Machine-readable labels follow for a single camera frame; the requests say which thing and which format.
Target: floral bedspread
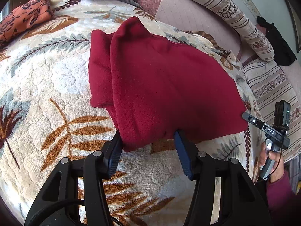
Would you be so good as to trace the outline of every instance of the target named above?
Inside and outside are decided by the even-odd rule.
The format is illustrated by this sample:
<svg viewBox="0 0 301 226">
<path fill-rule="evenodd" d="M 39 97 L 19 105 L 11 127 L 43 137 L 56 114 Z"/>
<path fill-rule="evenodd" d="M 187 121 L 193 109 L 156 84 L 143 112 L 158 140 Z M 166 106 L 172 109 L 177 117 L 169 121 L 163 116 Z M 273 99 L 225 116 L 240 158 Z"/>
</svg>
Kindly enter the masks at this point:
<svg viewBox="0 0 301 226">
<path fill-rule="evenodd" d="M 204 37 L 179 31 L 117 0 L 50 3 L 52 20 L 21 34 L 0 51 L 0 195 L 22 223 L 61 158 L 83 158 L 115 134 L 108 112 L 89 104 L 92 30 L 112 33 L 127 18 L 137 16 L 151 33 L 215 58 L 236 82 L 247 111 L 261 117 L 240 62 L 231 52 L 215 50 Z M 217 159 L 236 157 L 256 179 L 256 155 L 262 140 L 259 130 L 249 126 L 245 132 L 202 142 L 198 148 Z M 104 181 L 104 190 L 111 214 L 124 225 L 183 225 L 194 185 L 183 174 L 173 140 L 161 140 L 123 152 L 116 174 Z M 219 190 L 217 179 L 216 202 Z M 82 179 L 79 198 L 83 199 Z M 212 222 L 218 212 L 215 203 Z M 82 207 L 80 215 L 85 222 Z"/>
</svg>

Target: metal screw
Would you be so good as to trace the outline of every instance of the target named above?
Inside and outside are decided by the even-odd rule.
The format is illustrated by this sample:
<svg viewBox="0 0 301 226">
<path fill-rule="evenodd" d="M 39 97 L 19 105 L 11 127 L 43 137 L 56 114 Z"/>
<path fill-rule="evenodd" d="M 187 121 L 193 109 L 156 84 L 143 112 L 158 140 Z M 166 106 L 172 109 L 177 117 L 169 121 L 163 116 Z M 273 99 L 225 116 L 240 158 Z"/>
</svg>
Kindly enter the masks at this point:
<svg viewBox="0 0 301 226">
<path fill-rule="evenodd" d="M 199 157 L 205 157 L 205 156 L 206 156 L 206 152 L 204 152 L 204 151 L 199 151 L 199 152 L 198 152 L 198 156 L 199 156 Z"/>
<path fill-rule="evenodd" d="M 100 150 L 96 150 L 96 151 L 93 152 L 93 155 L 96 156 L 96 157 L 100 156 L 101 154 L 102 154 L 102 152 Z"/>
<path fill-rule="evenodd" d="M 61 163 L 62 163 L 62 164 L 65 164 L 65 163 L 67 163 L 68 161 L 69 161 L 69 158 L 68 158 L 68 157 L 64 157 L 64 158 L 61 159 Z"/>
<path fill-rule="evenodd" d="M 232 158 L 232 159 L 231 159 L 231 162 L 232 162 L 233 164 L 238 164 L 238 160 L 237 160 L 236 158 Z"/>
</svg>

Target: red fleece cloth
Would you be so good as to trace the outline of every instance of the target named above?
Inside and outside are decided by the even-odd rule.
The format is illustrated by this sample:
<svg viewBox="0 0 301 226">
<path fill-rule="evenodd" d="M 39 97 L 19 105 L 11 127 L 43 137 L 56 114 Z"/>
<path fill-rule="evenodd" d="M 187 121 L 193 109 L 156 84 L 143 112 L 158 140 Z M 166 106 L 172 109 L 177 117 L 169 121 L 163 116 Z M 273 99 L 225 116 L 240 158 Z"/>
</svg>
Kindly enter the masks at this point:
<svg viewBox="0 0 301 226">
<path fill-rule="evenodd" d="M 137 17 L 115 33 L 92 32 L 89 82 L 91 106 L 107 109 L 127 152 L 177 129 L 199 141 L 247 129 L 246 108 L 220 64 L 151 34 Z"/>
</svg>

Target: wall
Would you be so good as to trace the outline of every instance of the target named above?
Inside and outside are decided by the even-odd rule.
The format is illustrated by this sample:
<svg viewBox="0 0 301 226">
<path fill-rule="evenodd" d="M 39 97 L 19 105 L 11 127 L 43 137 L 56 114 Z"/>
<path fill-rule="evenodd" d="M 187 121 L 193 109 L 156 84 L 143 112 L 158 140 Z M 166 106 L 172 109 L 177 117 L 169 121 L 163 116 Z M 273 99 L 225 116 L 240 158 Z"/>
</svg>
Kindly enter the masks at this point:
<svg viewBox="0 0 301 226">
<path fill-rule="evenodd" d="M 289 10 L 284 0 L 252 0 L 261 16 L 274 23 L 282 37 L 301 62 L 301 51 L 297 53 L 295 32 Z"/>
</svg>

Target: brown leaf pattern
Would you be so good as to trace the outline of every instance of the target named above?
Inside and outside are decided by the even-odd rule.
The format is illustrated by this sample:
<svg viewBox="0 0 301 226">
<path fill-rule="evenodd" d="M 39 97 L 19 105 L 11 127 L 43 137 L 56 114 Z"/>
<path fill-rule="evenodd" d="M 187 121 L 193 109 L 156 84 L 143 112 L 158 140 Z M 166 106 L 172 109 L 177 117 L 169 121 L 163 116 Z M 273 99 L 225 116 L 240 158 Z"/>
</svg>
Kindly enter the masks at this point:
<svg viewBox="0 0 301 226">
<path fill-rule="evenodd" d="M 250 160 L 250 150 L 251 150 L 251 134 L 250 128 L 248 124 L 247 130 L 244 131 L 244 138 L 245 138 L 245 147 L 246 147 L 246 172 L 249 173 L 249 160 Z"/>
<path fill-rule="evenodd" d="M 139 217 L 161 210 L 170 201 L 172 201 L 174 197 L 165 198 L 159 202 L 157 202 L 159 198 L 153 198 L 145 202 L 148 196 L 140 196 L 142 192 L 126 191 L 127 188 L 134 186 L 133 183 L 116 183 L 116 181 L 114 181 L 115 179 L 125 175 L 127 175 L 127 173 L 116 171 L 116 174 L 112 176 L 110 180 L 103 180 L 103 187 L 108 205 L 121 205 L 120 207 L 110 210 L 111 216 L 118 218 L 118 220 L 122 222 L 124 226 L 130 226 L 129 221 L 135 223 L 136 225 L 147 226 L 146 222 Z M 84 198 L 83 189 L 78 190 L 78 198 Z"/>
<path fill-rule="evenodd" d="M 258 157 L 256 157 L 255 162 L 254 162 L 254 168 L 253 168 L 253 176 L 252 176 L 253 182 L 256 182 L 258 180 L 259 171 L 260 171 L 259 159 L 258 159 Z"/>
<path fill-rule="evenodd" d="M 261 113 L 259 112 L 259 110 L 257 108 L 257 104 L 256 104 L 255 100 L 253 100 L 253 107 L 254 107 L 254 112 L 255 112 L 257 118 L 262 119 Z"/>
<path fill-rule="evenodd" d="M 4 115 L 4 113 L 3 113 L 4 106 L 0 107 L 0 149 L 2 149 L 2 147 L 4 146 L 4 142 L 6 142 L 9 152 L 11 153 L 17 167 L 20 169 L 20 166 L 19 166 L 17 159 L 7 141 L 7 138 L 12 134 L 14 126 L 22 117 L 16 118 L 17 114 L 19 114 L 20 111 L 14 111 L 14 110 L 11 110 L 10 112 L 7 112 Z"/>
<path fill-rule="evenodd" d="M 34 28 L 33 30 L 30 30 L 25 36 L 22 37 L 22 39 L 38 35 L 38 34 L 49 34 L 56 32 L 58 30 L 61 30 L 69 25 L 74 24 L 75 22 L 78 22 L 78 18 L 73 18 L 68 15 L 60 15 L 56 16 L 50 21 L 41 24 L 40 26 Z"/>
<path fill-rule="evenodd" d="M 249 98 L 247 98 L 245 95 L 243 95 L 242 101 L 243 101 L 243 104 L 244 104 L 245 107 L 246 107 L 246 110 L 247 110 L 247 111 L 251 111 L 251 104 L 250 104 Z"/>
<path fill-rule="evenodd" d="M 173 139 L 167 140 L 158 140 L 151 144 L 151 154 L 166 151 L 166 150 L 174 150 L 176 149 Z"/>
<path fill-rule="evenodd" d="M 71 132 L 70 128 L 71 128 L 72 124 L 96 123 L 96 122 L 105 120 L 108 117 L 81 116 L 81 117 L 77 117 L 71 121 L 68 121 L 67 117 L 65 116 L 65 114 L 63 113 L 63 111 L 61 110 L 59 105 L 53 99 L 50 99 L 50 102 L 52 102 L 52 104 L 56 107 L 58 112 L 61 114 L 62 119 L 64 120 L 64 124 L 62 126 L 58 127 L 57 129 L 55 129 L 54 131 L 52 131 L 48 135 L 48 137 L 45 139 L 45 141 L 41 147 L 41 150 L 44 150 L 44 149 L 48 149 L 51 146 L 53 146 L 51 148 L 51 150 L 48 152 L 48 154 L 46 155 L 46 158 L 45 158 L 44 164 L 41 168 L 41 171 L 43 171 L 45 168 L 47 168 L 49 165 L 51 165 L 57 159 L 60 151 L 62 150 L 62 148 L 64 147 L 64 145 L 66 143 L 68 145 L 68 150 L 69 150 L 68 157 L 71 160 L 75 160 L 75 159 L 81 159 L 81 158 L 85 158 L 85 157 L 72 155 L 71 148 L 85 150 L 85 151 L 95 151 L 95 150 L 101 149 L 103 144 L 107 141 L 107 140 L 93 140 L 93 141 L 73 143 L 72 135 L 77 135 L 77 136 L 89 135 L 89 136 L 91 136 L 91 135 L 101 134 L 101 133 L 105 133 L 105 132 L 112 130 L 112 128 L 109 128 L 109 127 L 90 125 L 90 126 L 84 126 L 84 127 L 77 128 Z M 65 130 L 67 130 L 67 134 L 64 135 L 63 137 L 59 138 Z"/>
<path fill-rule="evenodd" d="M 196 32 L 192 32 L 192 31 L 184 31 L 186 33 L 193 33 L 193 34 L 196 34 L 196 35 L 200 35 L 204 38 L 206 38 L 208 41 L 210 41 L 212 43 L 212 45 L 214 46 L 215 49 L 217 50 L 221 50 L 223 51 L 224 49 L 222 47 L 220 47 L 216 41 L 214 40 L 214 38 L 210 35 L 210 34 L 207 34 L 206 32 L 204 31 L 196 31 Z"/>
<path fill-rule="evenodd" d="M 71 134 L 74 135 L 94 135 L 94 134 L 101 134 L 108 131 L 112 131 L 112 128 L 109 127 L 100 127 L 100 126 L 86 126 L 79 129 L 76 129 Z"/>
<path fill-rule="evenodd" d="M 115 192 L 123 191 L 129 187 L 132 187 L 133 185 L 133 183 L 108 183 L 104 184 L 103 188 L 106 194 L 112 194 Z"/>
<path fill-rule="evenodd" d="M 165 207 L 173 199 L 174 199 L 174 197 L 169 197 L 169 198 L 166 198 L 162 201 L 159 201 L 157 204 L 153 205 L 152 207 L 149 207 L 147 210 L 145 210 L 144 212 L 139 213 L 139 214 L 140 215 L 146 215 L 146 214 L 152 213 L 153 211 L 161 210 L 163 207 Z"/>
<path fill-rule="evenodd" d="M 233 70 L 232 64 L 230 64 L 229 61 L 226 60 L 224 57 L 221 57 L 221 62 L 224 67 L 226 67 L 229 70 Z"/>
<path fill-rule="evenodd" d="M 212 53 L 209 53 L 208 56 L 209 56 L 210 58 L 215 59 L 214 54 L 212 54 Z"/>
<path fill-rule="evenodd" d="M 128 211 L 128 210 L 132 209 L 133 207 L 139 205 L 146 198 L 147 198 L 147 196 L 142 196 L 140 198 L 134 199 L 134 200 L 130 201 L 129 203 L 125 204 L 124 206 L 119 207 L 117 210 L 115 210 L 115 212 L 116 213 L 121 213 L 121 212 Z"/>
<path fill-rule="evenodd" d="M 122 204 L 125 202 L 128 202 L 138 195 L 140 195 L 141 192 L 134 192 L 134 193 L 127 193 L 127 194 L 120 194 L 120 195 L 112 195 L 108 196 L 106 198 L 106 201 L 108 204 Z"/>
<path fill-rule="evenodd" d="M 67 2 L 63 6 L 59 6 L 54 8 L 52 11 L 60 11 L 61 9 L 65 9 L 66 7 L 74 6 L 75 4 L 78 4 L 82 0 L 67 0 Z"/>
<path fill-rule="evenodd" d="M 130 215 L 130 220 L 132 220 L 138 226 L 147 226 L 147 223 L 144 222 L 142 219 L 135 217 L 134 215 Z"/>
<path fill-rule="evenodd" d="M 135 9 L 133 9 L 133 11 L 137 11 L 135 14 L 137 14 L 137 15 L 139 15 L 139 16 L 142 16 L 142 17 L 144 17 L 144 18 L 148 18 L 148 19 L 150 19 L 151 21 L 156 21 L 157 22 L 157 20 L 153 17 L 153 16 L 151 16 L 150 14 L 148 14 L 147 12 L 145 12 L 144 10 L 142 10 L 142 9 L 140 9 L 140 8 L 135 8 Z"/>
<path fill-rule="evenodd" d="M 122 24 L 122 23 L 124 22 L 124 20 L 121 19 L 121 18 L 115 17 L 114 22 L 115 22 L 115 23 Z"/>
<path fill-rule="evenodd" d="M 11 56 L 7 56 L 5 51 L 6 51 L 6 48 L 0 49 L 0 62 L 4 59 L 8 59 L 11 57 Z"/>
</svg>

